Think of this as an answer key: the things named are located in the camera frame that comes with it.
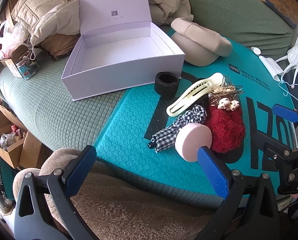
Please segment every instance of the white paper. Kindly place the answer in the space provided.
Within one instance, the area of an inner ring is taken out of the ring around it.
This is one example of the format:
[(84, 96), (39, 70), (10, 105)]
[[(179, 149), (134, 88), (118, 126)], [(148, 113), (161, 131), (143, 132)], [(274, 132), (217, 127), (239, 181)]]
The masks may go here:
[(270, 75), (275, 81), (280, 82), (280, 78), (278, 75), (281, 75), (283, 73), (282, 68), (270, 57), (265, 58), (263, 56), (259, 56), (259, 59), (263, 63), (263, 65), (266, 67)]

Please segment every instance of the white plastic bag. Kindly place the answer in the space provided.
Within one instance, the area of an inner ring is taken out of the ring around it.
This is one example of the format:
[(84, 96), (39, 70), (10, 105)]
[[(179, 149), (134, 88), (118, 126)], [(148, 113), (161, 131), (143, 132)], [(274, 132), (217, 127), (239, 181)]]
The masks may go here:
[(28, 31), (20, 23), (17, 23), (10, 30), (9, 22), (4, 21), (0, 25), (0, 31), (4, 28), (3, 36), (0, 36), (0, 60), (3, 58), (11, 58), (12, 53), (28, 38)]

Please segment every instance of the beige cap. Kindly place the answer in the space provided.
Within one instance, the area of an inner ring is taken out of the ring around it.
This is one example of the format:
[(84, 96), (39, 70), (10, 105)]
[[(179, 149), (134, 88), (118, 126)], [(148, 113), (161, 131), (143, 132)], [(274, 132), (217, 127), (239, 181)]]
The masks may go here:
[(171, 23), (176, 32), (172, 40), (186, 54), (185, 61), (195, 66), (207, 66), (219, 56), (227, 57), (232, 44), (226, 38), (200, 25), (177, 18)]

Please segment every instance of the brown fleece fabric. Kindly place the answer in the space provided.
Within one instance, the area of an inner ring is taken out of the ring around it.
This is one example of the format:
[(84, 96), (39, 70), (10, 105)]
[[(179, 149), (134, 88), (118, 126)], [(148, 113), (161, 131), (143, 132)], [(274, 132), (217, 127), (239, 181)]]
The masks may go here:
[[(63, 169), (80, 152), (66, 148), (55, 151), (42, 166), (40, 175)], [(50, 195), (46, 199), (51, 214), (63, 225)], [(115, 178), (100, 162), (95, 163), (71, 201), (100, 240), (191, 240), (213, 213), (138, 190)]]

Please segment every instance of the brown leather item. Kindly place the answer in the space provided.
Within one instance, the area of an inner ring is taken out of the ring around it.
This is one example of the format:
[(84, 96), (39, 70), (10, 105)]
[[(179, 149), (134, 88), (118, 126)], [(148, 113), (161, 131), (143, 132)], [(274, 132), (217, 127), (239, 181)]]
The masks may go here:
[(42, 43), (40, 43), (40, 46), (51, 55), (52, 60), (57, 60), (70, 54), (79, 37), (80, 34), (64, 35), (57, 33), (48, 36)]

